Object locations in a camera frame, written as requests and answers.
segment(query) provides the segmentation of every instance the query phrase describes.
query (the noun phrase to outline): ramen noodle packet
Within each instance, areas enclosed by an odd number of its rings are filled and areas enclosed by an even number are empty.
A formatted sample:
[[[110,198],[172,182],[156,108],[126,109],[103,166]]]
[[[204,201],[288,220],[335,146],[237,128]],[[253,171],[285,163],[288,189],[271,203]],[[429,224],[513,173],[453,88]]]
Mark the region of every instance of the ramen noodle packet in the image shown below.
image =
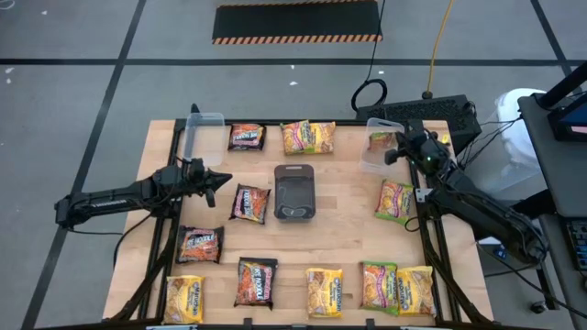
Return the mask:
[[[268,306],[273,309],[273,280],[277,259],[241,258],[238,261],[237,305]]]
[[[202,323],[202,284],[204,277],[168,276],[164,324],[188,325]]]
[[[375,132],[369,135],[368,151],[391,149],[395,145],[395,133]]]
[[[310,143],[304,153],[334,152],[334,129],[337,123],[310,124]]]
[[[364,309],[383,311],[397,315],[397,285],[393,262],[363,261],[363,300]]]
[[[244,219],[265,225],[265,211],[271,189],[261,189],[239,184],[228,219]]]
[[[180,225],[175,262],[214,261],[219,263],[223,242],[223,226],[216,229],[203,229]]]
[[[310,144],[310,122],[303,120],[291,124],[281,124],[283,149],[286,155],[303,153]]]
[[[436,315],[432,298],[432,267],[398,269],[397,291],[400,316]]]
[[[405,225],[410,214],[410,204],[414,187],[383,180],[379,204],[375,209],[375,216],[385,220],[394,220]]]
[[[311,268],[308,283],[308,316],[342,317],[342,269]]]
[[[267,127],[257,124],[233,124],[228,150],[263,150]]]

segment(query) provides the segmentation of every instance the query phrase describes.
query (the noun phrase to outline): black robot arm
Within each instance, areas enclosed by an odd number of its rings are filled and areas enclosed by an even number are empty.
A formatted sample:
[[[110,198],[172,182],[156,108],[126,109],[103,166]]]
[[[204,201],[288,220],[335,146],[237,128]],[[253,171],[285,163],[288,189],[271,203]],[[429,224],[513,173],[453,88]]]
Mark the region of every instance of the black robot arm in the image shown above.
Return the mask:
[[[475,187],[450,158],[449,148],[426,130],[421,121],[411,121],[406,133],[396,133],[398,148],[385,155],[391,164],[407,157],[426,176],[426,210],[432,215],[453,214],[471,225],[476,234],[495,237],[517,259],[538,264],[548,252],[548,243],[530,219],[494,200]]]
[[[214,207],[215,191],[231,178],[231,174],[206,170],[201,159],[183,160],[182,166],[166,166],[126,188],[69,194],[55,203],[55,222],[73,228],[93,216],[139,209],[165,216],[171,200],[194,193],[205,195],[208,206]]]

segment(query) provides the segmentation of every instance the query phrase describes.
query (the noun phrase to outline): yellow noodle package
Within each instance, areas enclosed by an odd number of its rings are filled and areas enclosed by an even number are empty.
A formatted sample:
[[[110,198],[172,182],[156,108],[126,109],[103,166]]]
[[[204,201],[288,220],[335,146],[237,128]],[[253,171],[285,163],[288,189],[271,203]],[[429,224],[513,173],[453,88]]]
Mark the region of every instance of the yellow noodle package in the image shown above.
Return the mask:
[[[342,316],[342,269],[311,268],[305,271],[308,282],[308,316]]]
[[[432,297],[432,267],[398,269],[397,291],[400,316],[436,315]]]
[[[168,276],[167,301],[163,322],[171,325],[202,323],[202,284],[204,277]]]
[[[310,124],[310,144],[304,153],[334,152],[334,129],[337,123]]]

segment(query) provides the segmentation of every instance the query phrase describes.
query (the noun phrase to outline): black and orange striped mat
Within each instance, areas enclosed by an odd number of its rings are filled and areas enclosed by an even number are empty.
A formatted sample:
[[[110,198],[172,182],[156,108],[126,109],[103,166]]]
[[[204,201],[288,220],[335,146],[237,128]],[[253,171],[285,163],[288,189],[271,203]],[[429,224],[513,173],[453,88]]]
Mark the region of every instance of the black and orange striped mat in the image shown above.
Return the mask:
[[[374,0],[221,5],[216,9],[212,42],[215,45],[367,42],[382,40],[378,24],[379,9]]]

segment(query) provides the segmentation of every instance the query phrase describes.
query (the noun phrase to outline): desk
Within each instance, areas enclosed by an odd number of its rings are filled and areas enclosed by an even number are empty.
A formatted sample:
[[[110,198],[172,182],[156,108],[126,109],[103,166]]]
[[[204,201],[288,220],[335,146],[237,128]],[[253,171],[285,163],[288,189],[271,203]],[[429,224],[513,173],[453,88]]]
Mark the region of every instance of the desk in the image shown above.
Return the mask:
[[[151,175],[165,166],[172,141],[173,121],[152,121],[138,169],[138,178]],[[425,127],[448,134],[446,122],[425,122]],[[359,309],[362,275],[359,262],[364,259],[390,260],[399,267],[425,264],[418,233],[408,233],[402,225],[375,218],[382,177],[360,172],[359,154],[364,126],[337,126],[335,152],[325,155],[284,156],[281,130],[268,126],[262,152],[227,152],[221,166],[213,170],[233,174],[233,179],[216,192],[216,208],[208,208],[197,196],[183,200],[181,223],[213,228],[225,226],[224,251],[219,265],[190,263],[173,265],[172,274],[206,276],[204,283],[204,320],[207,324],[242,324],[251,317],[256,325],[364,325],[372,318],[376,325],[431,325],[429,316],[392,317],[386,313]],[[306,163],[316,176],[316,216],[309,224],[281,224],[273,216],[274,198],[268,205],[266,225],[248,221],[228,221],[238,183],[272,188],[273,170],[280,164]],[[410,182],[405,159],[393,165],[391,178]],[[145,216],[128,214],[126,229]],[[493,319],[481,264],[471,227],[453,216],[443,217],[452,271],[456,282],[482,314]],[[145,276],[154,221],[137,228],[120,247],[104,317],[115,314],[132,295]],[[263,257],[279,260],[274,282],[274,308],[233,307],[237,288],[239,257]],[[306,285],[304,270],[309,267],[343,269],[343,317],[310,319],[305,313]],[[149,316],[154,309],[160,281],[152,287]],[[446,300],[446,289],[439,290]],[[449,305],[442,303],[449,319]]]

